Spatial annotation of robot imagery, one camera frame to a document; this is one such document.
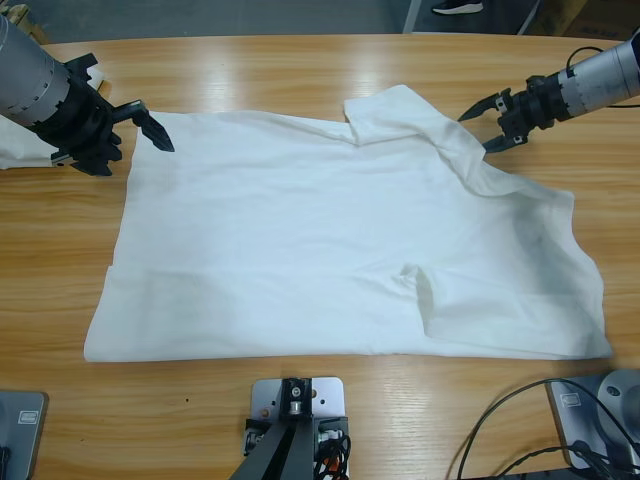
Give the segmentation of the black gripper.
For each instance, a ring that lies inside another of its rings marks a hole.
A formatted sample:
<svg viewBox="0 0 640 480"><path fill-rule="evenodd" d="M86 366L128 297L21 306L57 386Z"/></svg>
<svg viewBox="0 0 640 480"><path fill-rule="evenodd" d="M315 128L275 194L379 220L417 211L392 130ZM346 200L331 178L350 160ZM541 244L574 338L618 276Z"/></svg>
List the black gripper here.
<svg viewBox="0 0 640 480"><path fill-rule="evenodd" d="M72 166L89 175L111 175L109 161L119 161L121 139L113 133L114 123L131 120L161 151L173 152L173 143L150 114L142 100L113 107L86 82L69 80L69 91L56 104L54 114L32 126L45 142L69 155Z"/></svg>
<svg viewBox="0 0 640 480"><path fill-rule="evenodd" d="M556 74L534 75L527 79L526 89L512 94L505 89L473 104L459 120L471 120L487 110L498 111L499 125L504 133L529 133L534 128L550 128L556 121L570 118L562 87ZM528 142L527 135L499 135L482 144L486 152L504 152Z"/></svg>

